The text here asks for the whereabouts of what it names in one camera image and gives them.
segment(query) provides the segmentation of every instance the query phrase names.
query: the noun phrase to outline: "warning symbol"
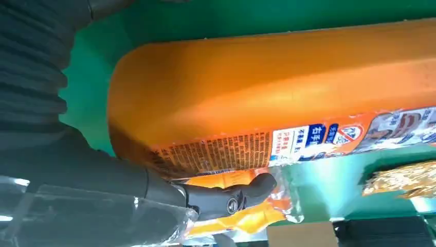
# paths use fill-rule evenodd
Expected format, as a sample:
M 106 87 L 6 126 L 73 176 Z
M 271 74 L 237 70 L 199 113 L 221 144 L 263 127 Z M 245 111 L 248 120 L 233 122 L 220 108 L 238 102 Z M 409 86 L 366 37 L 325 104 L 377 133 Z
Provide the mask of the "warning symbol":
M 350 126 L 341 128 L 339 131 L 343 132 L 346 136 L 351 137 L 352 140 L 356 140 L 362 133 L 362 128 L 360 126 Z
M 347 126 L 340 128 L 335 135 L 333 144 L 343 145 L 357 140 L 362 134 L 362 127 L 360 126 Z

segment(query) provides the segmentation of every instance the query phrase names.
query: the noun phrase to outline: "green surface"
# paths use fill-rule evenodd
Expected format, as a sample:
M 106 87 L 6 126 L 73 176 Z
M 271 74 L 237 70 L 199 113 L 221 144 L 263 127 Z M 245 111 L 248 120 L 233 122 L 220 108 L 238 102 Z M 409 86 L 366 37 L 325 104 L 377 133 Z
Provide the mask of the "green surface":
M 111 73 L 127 52 L 149 42 L 241 36 L 393 22 L 436 16 L 434 0 L 193 0 L 137 1 L 92 24 L 76 39 L 69 86 L 62 92 L 62 120 L 80 129 L 97 149 L 112 152 L 106 125 Z M 398 193 L 360 196 L 362 177 L 383 166 L 436 158 L 435 148 L 417 146 L 330 158 L 291 166 L 305 222 L 330 217 L 377 218 L 415 214 Z

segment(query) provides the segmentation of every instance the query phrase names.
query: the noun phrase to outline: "product image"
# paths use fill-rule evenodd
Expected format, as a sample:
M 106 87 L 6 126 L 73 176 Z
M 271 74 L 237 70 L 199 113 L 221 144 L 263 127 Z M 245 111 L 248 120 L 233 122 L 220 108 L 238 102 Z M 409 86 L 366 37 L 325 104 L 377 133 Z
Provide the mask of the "product image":
M 436 19 L 146 44 L 117 64 L 117 156 L 168 178 L 436 142 Z

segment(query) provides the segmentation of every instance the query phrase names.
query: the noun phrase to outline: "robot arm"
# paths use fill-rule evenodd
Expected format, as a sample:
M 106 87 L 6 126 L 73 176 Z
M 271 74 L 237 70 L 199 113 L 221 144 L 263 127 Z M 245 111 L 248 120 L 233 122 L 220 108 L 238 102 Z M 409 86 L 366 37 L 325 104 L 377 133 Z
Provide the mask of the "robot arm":
M 62 70 L 76 31 L 131 2 L 1 1 L 0 184 L 29 182 L 23 194 L 0 189 L 0 202 L 8 201 L 0 203 L 2 244 L 159 243 L 174 234 L 187 208 L 199 220 L 225 217 L 264 201 L 274 189 L 269 174 L 227 189 L 171 184 L 93 150 L 78 130 L 59 121 L 66 103 L 58 91 L 67 85 Z

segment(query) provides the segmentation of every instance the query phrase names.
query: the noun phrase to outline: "clear plastic bag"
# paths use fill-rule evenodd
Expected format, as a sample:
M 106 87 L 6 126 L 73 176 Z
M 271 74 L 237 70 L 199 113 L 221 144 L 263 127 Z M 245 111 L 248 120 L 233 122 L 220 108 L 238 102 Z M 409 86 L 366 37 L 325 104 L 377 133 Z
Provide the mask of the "clear plastic bag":
M 304 220 L 303 210 L 300 205 L 300 197 L 296 186 L 292 181 L 290 166 L 270 167 L 269 172 L 277 181 L 278 193 L 271 193 L 270 198 L 287 199 L 289 198 L 290 207 L 282 212 L 288 221 L 301 223 Z
M 0 212 L 9 221 L 1 228 L 1 246 L 167 245 L 181 242 L 198 217 L 191 209 L 138 197 L 49 185 L 29 193 L 17 179 L 3 181 Z

